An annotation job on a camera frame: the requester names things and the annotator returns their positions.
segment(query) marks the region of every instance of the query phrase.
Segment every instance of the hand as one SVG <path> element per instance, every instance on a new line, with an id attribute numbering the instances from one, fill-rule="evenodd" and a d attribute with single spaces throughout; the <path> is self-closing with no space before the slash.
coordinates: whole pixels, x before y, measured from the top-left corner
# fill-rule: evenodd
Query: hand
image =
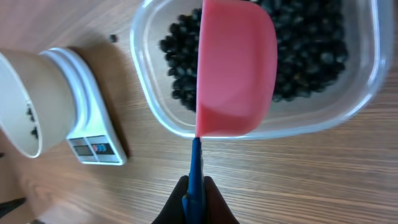
<path id="1" fill-rule="evenodd" d="M 223 196 L 211 177 L 205 177 L 206 187 L 206 216 L 205 224 L 239 224 L 228 208 Z M 162 211 L 152 224 L 176 223 L 185 224 L 182 208 L 182 197 L 188 190 L 188 176 L 183 176 L 177 182 L 173 192 L 164 205 Z"/>

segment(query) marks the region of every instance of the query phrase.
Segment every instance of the digital kitchen scale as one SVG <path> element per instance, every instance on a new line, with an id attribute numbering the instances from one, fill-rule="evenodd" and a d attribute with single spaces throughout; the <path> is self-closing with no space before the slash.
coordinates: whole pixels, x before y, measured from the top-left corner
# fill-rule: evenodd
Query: digital kitchen scale
<path id="1" fill-rule="evenodd" d="M 52 48 L 40 54 L 63 71 L 75 98 L 76 125 L 67 136 L 73 153 L 84 164 L 123 165 L 126 154 L 85 61 L 67 48 Z"/>

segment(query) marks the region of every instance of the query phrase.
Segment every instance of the pink plastic scoop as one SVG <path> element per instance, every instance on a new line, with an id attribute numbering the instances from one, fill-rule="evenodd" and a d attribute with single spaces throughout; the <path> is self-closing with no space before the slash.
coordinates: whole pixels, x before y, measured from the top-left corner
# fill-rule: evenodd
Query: pink plastic scoop
<path id="1" fill-rule="evenodd" d="M 240 136 L 271 104 L 277 41 L 267 12 L 240 0 L 204 0 L 200 26 L 196 135 Z"/>

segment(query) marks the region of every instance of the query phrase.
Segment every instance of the scoop handle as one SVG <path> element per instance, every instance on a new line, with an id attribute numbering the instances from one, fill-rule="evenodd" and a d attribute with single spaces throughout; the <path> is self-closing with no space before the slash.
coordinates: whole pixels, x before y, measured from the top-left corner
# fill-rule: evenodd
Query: scoop handle
<path id="1" fill-rule="evenodd" d="M 202 223 L 206 210 L 206 195 L 200 138 L 195 138 L 192 142 L 188 192 L 182 198 L 182 205 L 187 224 Z"/>

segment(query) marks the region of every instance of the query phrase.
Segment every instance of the paper cup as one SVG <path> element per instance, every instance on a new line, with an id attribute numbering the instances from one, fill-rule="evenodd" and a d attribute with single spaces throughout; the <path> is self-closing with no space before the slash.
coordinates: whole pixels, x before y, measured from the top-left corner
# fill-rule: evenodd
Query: paper cup
<path id="1" fill-rule="evenodd" d="M 23 155 L 35 158 L 59 144 L 75 123 L 72 93 L 55 64 L 36 54 L 0 49 L 0 126 Z M 38 139 L 31 134 L 35 128 Z"/>

